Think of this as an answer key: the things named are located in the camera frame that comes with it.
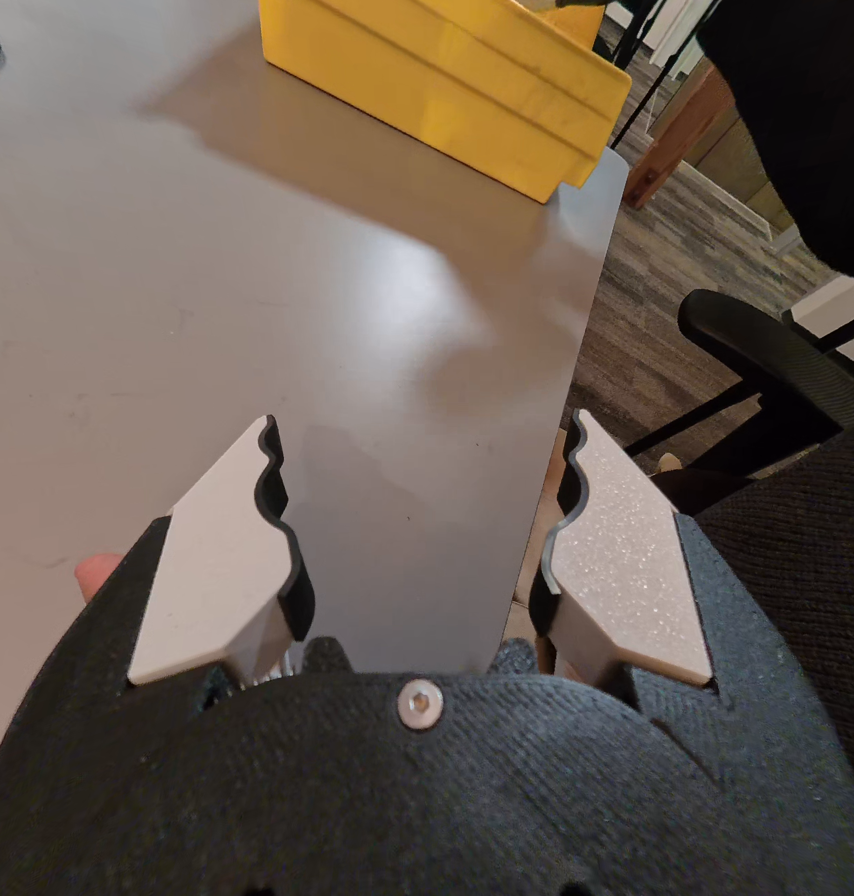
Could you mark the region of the person's left hand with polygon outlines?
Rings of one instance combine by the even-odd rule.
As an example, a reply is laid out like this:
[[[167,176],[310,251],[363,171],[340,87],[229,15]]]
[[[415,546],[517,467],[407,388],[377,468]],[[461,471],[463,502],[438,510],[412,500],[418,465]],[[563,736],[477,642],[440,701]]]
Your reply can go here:
[[[85,605],[94,599],[123,559],[124,554],[100,553],[76,564],[73,574]]]

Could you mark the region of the person's black knitted sweater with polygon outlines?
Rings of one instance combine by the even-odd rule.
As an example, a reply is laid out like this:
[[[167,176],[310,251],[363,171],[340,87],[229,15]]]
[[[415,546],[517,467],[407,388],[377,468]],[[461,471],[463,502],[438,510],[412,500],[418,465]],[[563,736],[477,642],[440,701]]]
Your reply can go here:
[[[854,429],[694,519],[811,679],[854,770]]]

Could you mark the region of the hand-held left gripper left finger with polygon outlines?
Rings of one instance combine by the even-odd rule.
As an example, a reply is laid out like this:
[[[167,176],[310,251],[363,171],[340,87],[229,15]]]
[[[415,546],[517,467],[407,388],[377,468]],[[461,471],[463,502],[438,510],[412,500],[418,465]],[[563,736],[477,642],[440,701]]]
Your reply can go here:
[[[316,597],[288,496],[276,419],[257,420],[177,501],[128,668],[133,686],[223,665],[241,686],[281,676]]]

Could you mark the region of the person's right forearm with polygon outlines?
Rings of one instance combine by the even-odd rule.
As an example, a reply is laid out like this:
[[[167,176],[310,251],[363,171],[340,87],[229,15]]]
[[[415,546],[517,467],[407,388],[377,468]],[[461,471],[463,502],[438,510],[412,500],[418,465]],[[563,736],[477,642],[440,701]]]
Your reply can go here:
[[[854,1],[726,1],[700,29],[808,248],[854,277]]]

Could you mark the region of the brown wooden table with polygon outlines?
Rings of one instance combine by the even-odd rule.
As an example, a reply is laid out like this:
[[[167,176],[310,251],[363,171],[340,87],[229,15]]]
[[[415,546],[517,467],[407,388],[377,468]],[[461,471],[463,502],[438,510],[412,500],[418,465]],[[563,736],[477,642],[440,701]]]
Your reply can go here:
[[[653,125],[653,142],[630,171],[623,204],[641,209],[689,151],[733,107],[734,96],[729,85],[717,67],[704,57]]]

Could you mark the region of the yellow plastic bin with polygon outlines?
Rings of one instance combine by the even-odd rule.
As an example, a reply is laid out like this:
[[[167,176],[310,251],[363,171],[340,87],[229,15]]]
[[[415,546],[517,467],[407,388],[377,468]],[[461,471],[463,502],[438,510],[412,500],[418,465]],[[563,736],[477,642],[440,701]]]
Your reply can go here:
[[[265,61],[537,203],[582,187],[631,89],[567,29],[512,1],[262,1]]]

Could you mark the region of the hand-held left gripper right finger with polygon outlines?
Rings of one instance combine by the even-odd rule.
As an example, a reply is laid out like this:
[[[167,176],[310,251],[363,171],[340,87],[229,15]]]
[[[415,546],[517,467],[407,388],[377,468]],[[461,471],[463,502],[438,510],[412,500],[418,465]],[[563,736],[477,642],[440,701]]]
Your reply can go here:
[[[586,410],[567,431],[554,523],[529,598],[555,673],[606,685],[634,666],[690,686],[713,678],[671,502]]]

